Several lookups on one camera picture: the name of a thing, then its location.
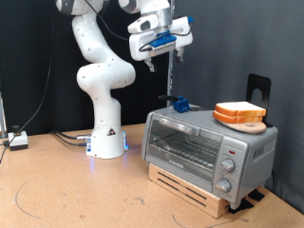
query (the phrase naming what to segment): toaster oven door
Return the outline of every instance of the toaster oven door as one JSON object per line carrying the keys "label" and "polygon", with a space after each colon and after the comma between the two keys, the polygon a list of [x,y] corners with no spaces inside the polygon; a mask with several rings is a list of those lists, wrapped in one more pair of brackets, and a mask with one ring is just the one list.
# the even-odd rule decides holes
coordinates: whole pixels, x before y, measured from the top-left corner
{"label": "toaster oven door", "polygon": [[218,133],[154,114],[147,135],[146,155],[212,185],[222,139]]}

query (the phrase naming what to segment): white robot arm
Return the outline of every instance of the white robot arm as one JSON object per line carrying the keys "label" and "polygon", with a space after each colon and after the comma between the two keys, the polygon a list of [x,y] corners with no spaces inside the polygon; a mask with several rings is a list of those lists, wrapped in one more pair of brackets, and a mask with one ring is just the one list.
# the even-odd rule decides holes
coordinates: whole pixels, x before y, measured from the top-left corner
{"label": "white robot arm", "polygon": [[[90,0],[99,12],[104,0]],[[76,15],[72,26],[76,41],[91,65],[81,67],[77,74],[79,87],[92,99],[95,124],[86,153],[102,159],[112,159],[124,153],[124,133],[121,128],[121,105],[110,95],[110,89],[133,84],[135,70],[107,45],[97,23],[96,13],[85,0],[57,0],[58,10]]]}
{"label": "white robot arm", "polygon": [[192,17],[172,20],[167,0],[119,0],[128,13],[140,12],[142,17],[128,27],[130,51],[134,60],[144,60],[150,71],[156,71],[151,57],[170,50],[178,51],[178,62],[182,62],[184,47],[193,41]]}

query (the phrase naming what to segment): wooden floor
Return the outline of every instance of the wooden floor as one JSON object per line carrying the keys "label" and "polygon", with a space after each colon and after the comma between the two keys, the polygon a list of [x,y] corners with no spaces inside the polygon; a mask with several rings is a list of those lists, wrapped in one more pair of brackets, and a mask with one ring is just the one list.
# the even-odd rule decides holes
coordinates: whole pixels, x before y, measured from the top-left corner
{"label": "wooden floor", "polygon": [[[254,208],[214,219],[148,179],[143,124],[124,126],[130,149],[114,160],[52,135],[0,165],[0,227],[304,227],[303,215],[266,189]],[[70,132],[70,135],[90,131]]]}

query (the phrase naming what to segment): wooden pallet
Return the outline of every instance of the wooden pallet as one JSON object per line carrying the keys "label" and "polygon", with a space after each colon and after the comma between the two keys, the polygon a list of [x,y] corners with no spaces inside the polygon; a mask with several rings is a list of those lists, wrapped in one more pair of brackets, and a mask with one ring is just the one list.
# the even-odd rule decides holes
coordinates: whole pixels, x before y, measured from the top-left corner
{"label": "wooden pallet", "polygon": [[229,201],[182,180],[150,163],[149,179],[218,219],[228,210]]}

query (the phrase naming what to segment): toast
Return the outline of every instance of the toast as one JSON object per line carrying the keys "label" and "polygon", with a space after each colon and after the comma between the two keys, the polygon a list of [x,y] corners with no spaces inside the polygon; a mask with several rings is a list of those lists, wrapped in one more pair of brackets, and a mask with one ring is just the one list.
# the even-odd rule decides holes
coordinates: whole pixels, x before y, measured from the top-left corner
{"label": "toast", "polygon": [[266,115],[265,108],[247,102],[218,103],[215,110],[219,114],[231,117],[262,117]]}
{"label": "toast", "polygon": [[248,122],[261,122],[262,116],[226,116],[217,111],[213,111],[213,117],[221,122],[228,124],[243,124]]}

